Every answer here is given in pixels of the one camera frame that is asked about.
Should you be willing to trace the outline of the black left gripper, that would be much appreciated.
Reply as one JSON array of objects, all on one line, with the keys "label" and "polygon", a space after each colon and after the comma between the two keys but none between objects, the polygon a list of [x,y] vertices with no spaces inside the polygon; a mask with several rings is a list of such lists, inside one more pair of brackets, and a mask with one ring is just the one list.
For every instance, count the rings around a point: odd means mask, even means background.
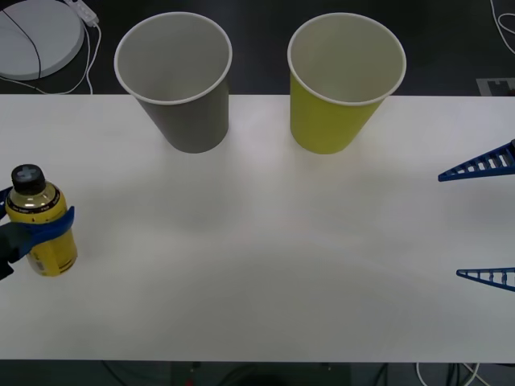
[{"label": "black left gripper", "polygon": [[[6,199],[10,188],[0,191],[0,220],[6,216]],[[25,224],[9,222],[1,226],[1,279],[11,275],[14,270],[10,263],[25,257],[35,246],[54,240],[71,229],[75,217],[75,208],[70,207],[66,213],[44,224]]]}]

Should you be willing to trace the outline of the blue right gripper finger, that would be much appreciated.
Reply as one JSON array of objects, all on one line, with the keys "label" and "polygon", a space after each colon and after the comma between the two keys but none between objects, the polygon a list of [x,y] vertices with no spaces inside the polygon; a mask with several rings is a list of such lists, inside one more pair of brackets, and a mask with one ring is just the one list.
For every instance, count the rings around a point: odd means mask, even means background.
[{"label": "blue right gripper finger", "polygon": [[514,174],[514,140],[438,175],[439,182]]},{"label": "blue right gripper finger", "polygon": [[514,291],[514,267],[488,269],[458,269],[456,275],[494,288]]}]

